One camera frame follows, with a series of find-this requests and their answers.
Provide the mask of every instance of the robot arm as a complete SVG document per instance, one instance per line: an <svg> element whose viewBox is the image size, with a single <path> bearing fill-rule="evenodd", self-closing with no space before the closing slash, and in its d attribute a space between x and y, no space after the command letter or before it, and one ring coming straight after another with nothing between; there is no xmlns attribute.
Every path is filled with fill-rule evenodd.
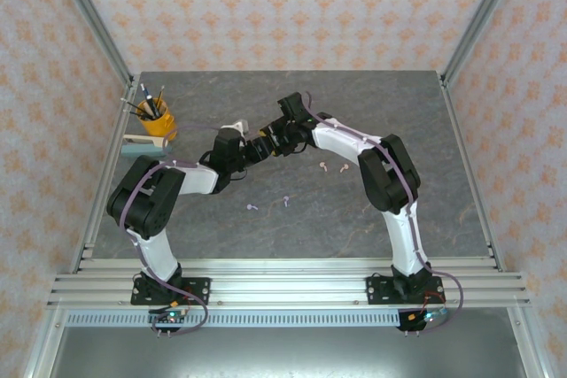
<svg viewBox="0 0 567 378"><path fill-rule="evenodd" d="M128 232L142 248L148 266L162 281L176 286L175 279L181 276L181 268L169 248L165 225L178 195L219 193L230 183L233 173L242 172L270 155L290 155L304 143L335 152L360 167L369 201L381 211L386 221L392 242L394 280L401 282L394 283L394 286L398 285L400 293L418 291L423 286L419 282L430 276L416 255L419 252L424 261L427 259L417 230L416 203L411 205L409 211L404 208L408 204L405 190L393 170L384 166L385 158L382 158L379 150L368 142L380 143L388 150L416 199L421 182L400 138L395 135L381 138L349 129L361 135L361 139L337 129L342 125L325 113L318 115L333 126L318 123L303 108L299 93L278 103L283 117L261 129L258 137L245 140L247 125L243 121L222 127L214 140L213 149L203 156L197 167L164 167L144 184L144 191L136 196L127 213L126 225ZM157 164L158 161L152 158L138 158L112 193L107 211L117 223L135 185ZM418 251L412 239L411 220L417 232Z"/></svg>

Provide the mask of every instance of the patterned wallpaper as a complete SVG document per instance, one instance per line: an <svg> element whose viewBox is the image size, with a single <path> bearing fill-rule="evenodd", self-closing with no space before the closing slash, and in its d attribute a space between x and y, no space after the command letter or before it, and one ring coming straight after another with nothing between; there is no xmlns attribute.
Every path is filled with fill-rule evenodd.
<svg viewBox="0 0 567 378"><path fill-rule="evenodd" d="M502 0L451 91L507 267L567 376L567 0Z"/></svg>
<svg viewBox="0 0 567 378"><path fill-rule="evenodd" d="M480 0L94 0L132 73L436 69Z"/></svg>
<svg viewBox="0 0 567 378"><path fill-rule="evenodd" d="M87 219L122 87L73 0L2 0L0 14L0 376L20 377Z"/></svg>

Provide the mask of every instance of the purple cable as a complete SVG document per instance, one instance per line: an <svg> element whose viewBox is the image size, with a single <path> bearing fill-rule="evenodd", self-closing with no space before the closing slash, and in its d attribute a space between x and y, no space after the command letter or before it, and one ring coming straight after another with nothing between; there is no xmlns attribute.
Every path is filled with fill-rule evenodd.
<svg viewBox="0 0 567 378"><path fill-rule="evenodd" d="M184 129L188 129L188 128L212 129L212 130L219 129L219 127L203 126L203 125L197 125L197 124L195 124L195 125L189 124L189 125L186 125L186 126L177 127L176 129L172 130L171 132L167 133L164 136L163 143L161 144L162 149L165 151L166 140L171 134L173 134L174 132L177 132L179 130L184 130ZM120 215L119 227L120 227L120 229L122 229L124 231L124 233L128 236L130 241L132 241L132 243L134 244L134 247L136 248L136 253L137 253L138 257L140 258L140 261L142 262L142 266L144 266L146 272L148 273L149 276L152 277L153 280L155 280L157 283L159 283L159 285L161 285L162 287L170 289L170 290L172 290L172 291L174 291L178 294L181 294L182 296L187 297L188 299L197 302L199 305L201 305L203 307L203 311L205 312L205 317L197 325L195 325L194 327L186 328L186 329L180 329L177 332L173 333L173 336L181 336L183 334L189 334L190 332L196 331L197 329L199 329L203 325L205 325L206 321L209 318L209 311L208 311L208 308L206 307L206 304L203 302L203 300L201 300L199 297L191 294L190 292L176 288L173 285L169 285L167 282L160 279L153 272L153 270L151 270L150 266L148 265L148 262L145 260L144 253L142 252L142 249L140 248L140 245L139 245L138 241L136 240L136 237L131 235L130 233L128 233L128 231L126 230L126 217L128 216L128 211L130 210L130 207L134 203L134 199L136 198L136 195L140 192L140 189L153 176L154 173L156 173L159 169L164 168L166 166L183 166L183 167L188 167L188 168L195 168L195 167L197 167L197 164L189 163L189 162L185 162L185 161L182 162L182 161L177 161L177 160L171 160L171 163L163 162L163 163L156 165L155 167L152 167L150 170L148 170L148 172L142 177L142 179L140 179L140 181L134 187L134 189L132 190L132 193L130 194L130 197L128 198L128 201L124 205L124 209L122 210L122 214ZM156 332L156 333L159 332L156 329L156 322L159 319L162 319L163 317L165 317L165 315L161 314L153 320L153 322L151 324L151 329L154 332Z"/></svg>
<svg viewBox="0 0 567 378"><path fill-rule="evenodd" d="M411 235L412 235L412 240L414 242L414 253L417 256L417 259L419 260L419 262L422 264L423 268L425 270L427 270L428 272L430 272L431 274L436 274L438 276L445 276L449 279L451 279L452 281L454 281L454 283L457 286L457 289L459 290L459 305L457 305L457 309L454 312L454 315L447 318L446 321L442 322L440 325L438 325L435 328L430 328L430 329L425 329L424 331L422 331L422 334L426 334L428 332L434 331L435 329L441 328L443 325L446 325L447 323L449 323L451 320L454 319L454 317L461 311L462 309L462 303L464 301L464 291L462 289L462 285L459 282L459 280L454 277L452 274L449 274L447 272L440 272L437 270L434 270L432 268L430 268L427 263L423 260L423 257L421 255L421 253L419 252L419 242L417 241L417 232L416 232L416 225L414 223L414 220L411 216L411 205L414 203L415 199L413 194L411 193L411 189L409 188L408 182L406 181L406 179L404 178L403 173L401 172L400 168L398 167L398 165L396 164L396 162L393 160L392 156L390 155L390 153L388 152L388 150L386 148L384 148L382 145L380 145L380 143L373 141L372 139L367 138L364 135L361 135L355 131L353 131L350 128L347 127L343 127L343 126L339 126L339 125L335 125L333 123L329 123L325 120L323 120L321 117L319 117L317 114L315 114L312 110L311 110L311 101L313 99L313 97L311 96L311 94L309 92L307 92L307 96L309 98L309 102L308 105L309 106L305 106L305 104L303 104L303 107L306 109L307 112L309 112L309 114L311 114L313 116L313 118L315 118L317 121L319 121L320 123L322 123L325 126L331 127L331 128L335 128L336 130L341 130L343 132L348 133L349 135L353 135L354 137L357 137L358 139L363 140L364 142L368 142L371 145L375 146L380 153L382 153L382 155L384 155L384 157L386 158L388 164L390 166L392 166L393 171L396 173L396 175L398 176L398 179L400 179L400 183L401 186L403 187L403 189L406 191L406 195L408 195L408 205L406 206L406 209L408 211L408 216L410 218L409 221L409 227L411 229Z"/></svg>

